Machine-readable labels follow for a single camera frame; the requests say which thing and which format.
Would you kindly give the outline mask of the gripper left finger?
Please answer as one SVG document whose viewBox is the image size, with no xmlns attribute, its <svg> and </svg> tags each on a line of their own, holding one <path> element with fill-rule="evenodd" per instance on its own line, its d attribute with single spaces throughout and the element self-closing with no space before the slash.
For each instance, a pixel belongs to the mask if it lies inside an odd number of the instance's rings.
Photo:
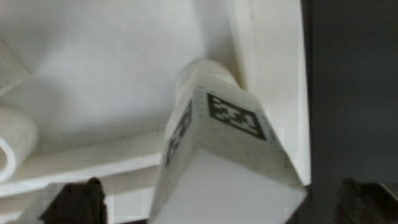
<svg viewBox="0 0 398 224">
<path fill-rule="evenodd" d="M 45 224 L 108 224 L 105 191 L 98 178 L 68 183 L 39 216 Z"/>
</svg>

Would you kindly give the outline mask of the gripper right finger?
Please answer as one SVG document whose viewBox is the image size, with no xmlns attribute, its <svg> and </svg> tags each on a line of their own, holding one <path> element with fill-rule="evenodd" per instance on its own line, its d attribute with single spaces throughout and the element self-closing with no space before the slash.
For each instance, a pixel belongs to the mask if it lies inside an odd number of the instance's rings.
<svg viewBox="0 0 398 224">
<path fill-rule="evenodd" d="M 334 224 L 398 224 L 398 183 L 343 180 Z"/>
</svg>

